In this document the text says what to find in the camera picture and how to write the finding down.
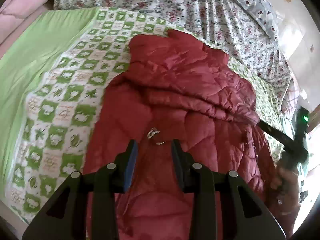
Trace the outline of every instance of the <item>quilted jacket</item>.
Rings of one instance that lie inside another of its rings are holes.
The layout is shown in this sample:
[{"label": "quilted jacket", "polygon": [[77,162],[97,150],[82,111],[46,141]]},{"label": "quilted jacket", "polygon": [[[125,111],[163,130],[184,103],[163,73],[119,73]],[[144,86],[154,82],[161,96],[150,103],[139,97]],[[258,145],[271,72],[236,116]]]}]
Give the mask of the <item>quilted jacket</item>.
[{"label": "quilted jacket", "polygon": [[[269,201],[275,167],[264,133],[256,126],[251,84],[227,67],[229,56],[223,51],[186,33],[169,30],[168,35],[131,40],[130,67],[106,88],[88,146],[84,173],[113,162],[130,139],[139,144],[132,186],[116,196],[121,239],[188,239],[193,194],[178,187],[173,139],[212,171],[237,171]],[[159,133],[148,139],[153,128]],[[221,229],[218,219],[219,239]]]}]

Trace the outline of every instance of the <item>metal bolt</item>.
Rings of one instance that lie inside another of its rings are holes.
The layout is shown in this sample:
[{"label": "metal bolt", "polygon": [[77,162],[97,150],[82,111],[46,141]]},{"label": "metal bolt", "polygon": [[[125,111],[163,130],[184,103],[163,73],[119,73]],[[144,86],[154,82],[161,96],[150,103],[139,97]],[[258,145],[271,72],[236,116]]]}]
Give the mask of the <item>metal bolt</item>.
[{"label": "metal bolt", "polygon": [[229,175],[230,175],[230,177],[235,178],[235,177],[238,177],[238,172],[236,172],[236,171],[229,171]]},{"label": "metal bolt", "polygon": [[80,172],[79,171],[74,171],[73,173],[71,173],[71,178],[76,179],[80,176]]},{"label": "metal bolt", "polygon": [[113,170],[113,169],[115,169],[116,168],[116,164],[115,163],[109,163],[108,165],[107,165],[107,169],[109,169],[109,170]]},{"label": "metal bolt", "polygon": [[200,163],[194,163],[194,164],[192,165],[192,167],[193,167],[194,169],[196,169],[196,170],[199,170],[199,169],[202,168],[202,165],[201,165]]}]

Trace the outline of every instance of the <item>green bedsheet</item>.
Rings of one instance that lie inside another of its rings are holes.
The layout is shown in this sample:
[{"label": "green bedsheet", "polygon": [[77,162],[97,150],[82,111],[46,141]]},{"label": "green bedsheet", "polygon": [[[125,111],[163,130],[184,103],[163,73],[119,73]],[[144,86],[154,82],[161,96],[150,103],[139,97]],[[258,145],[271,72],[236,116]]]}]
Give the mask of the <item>green bedsheet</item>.
[{"label": "green bedsheet", "polygon": [[[6,74],[0,122],[8,127],[0,134],[1,190],[7,185],[4,202],[25,221],[68,174],[82,168],[104,89],[129,65],[130,39],[140,33],[166,36],[170,28],[189,33],[165,19],[123,9],[52,11],[0,61],[0,76]],[[232,57],[228,66],[252,83],[259,117],[281,129],[272,86]],[[276,159],[279,145],[268,140]]]},{"label": "green bedsheet", "polygon": [[49,11],[18,38],[0,60],[0,197],[23,122],[24,99],[44,72],[87,29],[97,8]]}]

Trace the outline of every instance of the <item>pillow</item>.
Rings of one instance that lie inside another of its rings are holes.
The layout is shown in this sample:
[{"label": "pillow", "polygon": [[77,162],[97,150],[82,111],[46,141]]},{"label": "pillow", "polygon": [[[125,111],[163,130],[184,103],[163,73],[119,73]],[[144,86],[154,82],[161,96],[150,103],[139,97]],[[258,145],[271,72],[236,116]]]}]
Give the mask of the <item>pillow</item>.
[{"label": "pillow", "polygon": [[0,8],[0,44],[47,0],[6,0]]},{"label": "pillow", "polygon": [[262,27],[272,41],[278,40],[277,15],[267,0],[236,0]]}]

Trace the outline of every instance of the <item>white wall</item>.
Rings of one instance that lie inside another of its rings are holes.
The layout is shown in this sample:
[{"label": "white wall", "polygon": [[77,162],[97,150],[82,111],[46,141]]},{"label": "white wall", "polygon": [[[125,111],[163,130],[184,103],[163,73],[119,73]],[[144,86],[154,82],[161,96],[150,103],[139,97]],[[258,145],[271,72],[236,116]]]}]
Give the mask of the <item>white wall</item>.
[{"label": "white wall", "polygon": [[320,33],[312,17],[301,0],[269,0],[273,8],[284,17],[279,29],[284,30],[289,24],[297,28],[303,38],[295,52],[288,59],[301,89],[308,95],[307,102],[301,104],[310,111],[320,104]]}]

